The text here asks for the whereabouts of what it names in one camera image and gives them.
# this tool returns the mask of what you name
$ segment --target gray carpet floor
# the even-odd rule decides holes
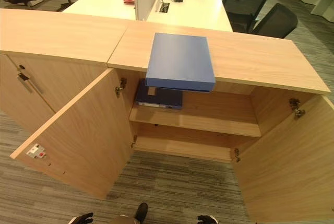
[[[55,11],[64,2],[46,0],[35,9]],[[334,23],[311,15],[312,6],[298,0],[268,0],[259,18],[276,2],[297,14],[299,26],[288,39],[334,90]],[[2,1],[0,7],[25,9]],[[1,224],[66,224],[71,217],[91,211],[94,223],[108,223],[119,214],[134,214],[141,202],[149,204],[147,224],[194,224],[200,214],[212,214],[221,224],[251,223],[229,164],[135,152],[107,200],[102,201],[11,160],[9,155],[29,135],[0,112]],[[329,224],[334,220],[291,223]]]

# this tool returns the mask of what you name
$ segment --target glove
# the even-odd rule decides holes
[[[78,217],[74,217],[68,224],[87,224],[93,222],[93,219],[90,218],[93,216],[93,213],[88,213]]]
[[[197,216],[198,220],[201,220],[197,222],[197,224],[218,224],[217,220],[215,219],[214,216],[210,215],[200,215]]]

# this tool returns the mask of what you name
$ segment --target shoe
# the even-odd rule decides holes
[[[148,205],[145,202],[139,205],[137,212],[135,214],[135,219],[137,219],[140,224],[144,222],[146,218],[147,210],[148,210]]]

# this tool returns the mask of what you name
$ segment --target blue box file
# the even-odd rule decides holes
[[[209,92],[215,83],[205,37],[155,34],[146,86]]]

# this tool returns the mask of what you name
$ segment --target cabinet door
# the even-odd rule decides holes
[[[251,220],[334,219],[334,106],[314,96],[232,162]]]
[[[57,112],[88,86],[106,65],[36,54],[11,53],[11,60],[30,77],[37,91]]]
[[[99,198],[105,198],[132,154],[133,137],[115,69],[98,78],[33,133],[11,157]],[[44,158],[27,152],[35,144]]]
[[[18,73],[10,59],[0,54],[0,110],[33,133],[54,112],[30,82],[23,81]]]

